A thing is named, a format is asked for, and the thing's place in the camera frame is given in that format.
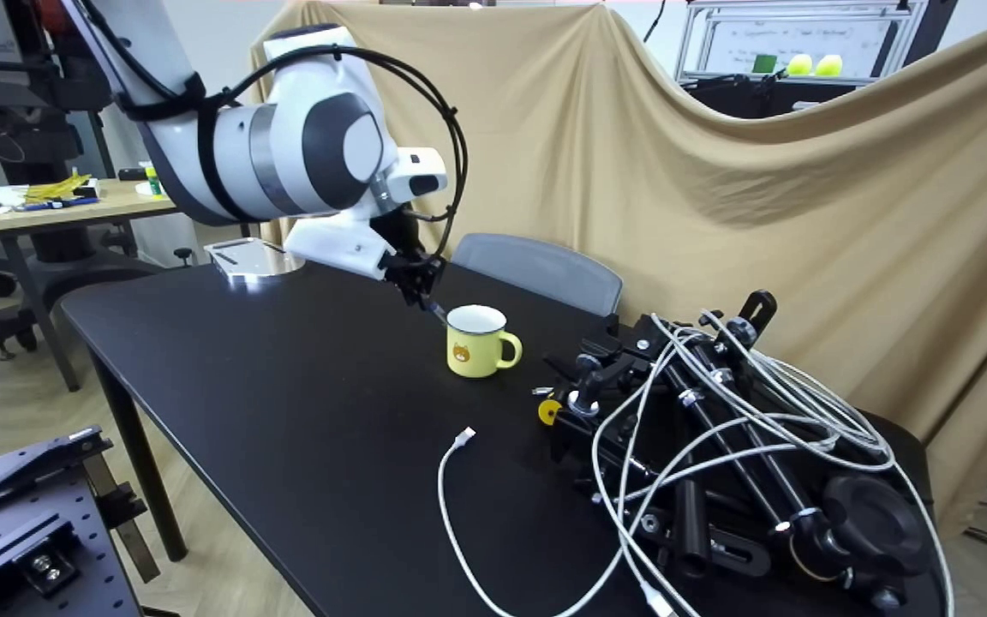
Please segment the mug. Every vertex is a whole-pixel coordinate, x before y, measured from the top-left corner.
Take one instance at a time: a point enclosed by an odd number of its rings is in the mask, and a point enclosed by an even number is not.
[[[448,328],[448,350],[444,364],[451,372],[480,380],[495,370],[509,370],[520,364],[520,340],[514,332],[504,332],[504,312],[492,306],[460,306],[444,314]]]

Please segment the beige backdrop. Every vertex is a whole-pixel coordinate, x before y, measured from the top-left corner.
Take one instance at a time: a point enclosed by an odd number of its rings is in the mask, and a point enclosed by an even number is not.
[[[780,298],[765,350],[927,441],[942,526],[987,477],[987,33],[855,94],[777,118],[688,99],[602,5],[292,2],[460,107],[474,150],[460,234],[568,242],[637,312]],[[400,142],[438,118],[379,74]]]

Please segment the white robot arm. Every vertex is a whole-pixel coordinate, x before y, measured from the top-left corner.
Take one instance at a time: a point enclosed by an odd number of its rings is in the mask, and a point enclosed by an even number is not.
[[[273,33],[265,53],[279,67],[268,101],[235,107],[204,94],[161,0],[65,0],[65,11],[179,210],[203,222],[298,217],[286,252],[428,291],[438,264],[406,203],[444,187],[444,161],[390,139],[364,59],[343,53],[357,46],[350,30]]]

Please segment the floor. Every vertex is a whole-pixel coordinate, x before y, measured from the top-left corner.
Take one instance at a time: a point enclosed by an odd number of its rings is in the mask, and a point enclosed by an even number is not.
[[[84,364],[84,354],[74,346],[70,357],[74,366],[81,366],[81,390],[74,393],[61,387],[48,354],[18,354],[13,358],[0,358],[0,451],[65,434],[81,423],[100,423],[113,438],[113,473],[134,482],[122,449],[116,449],[121,434],[102,407],[102,393]],[[220,500],[153,431],[153,423],[146,423],[146,434],[193,550],[186,561],[169,561],[150,526],[150,516],[142,516],[142,535],[164,571],[153,582],[135,582],[135,595],[146,606],[175,609],[182,617],[307,614],[285,587],[285,578],[268,564],[268,559],[249,543],[249,537],[233,523],[233,516],[220,507]],[[948,559],[959,614],[987,614],[987,543],[952,537]]]

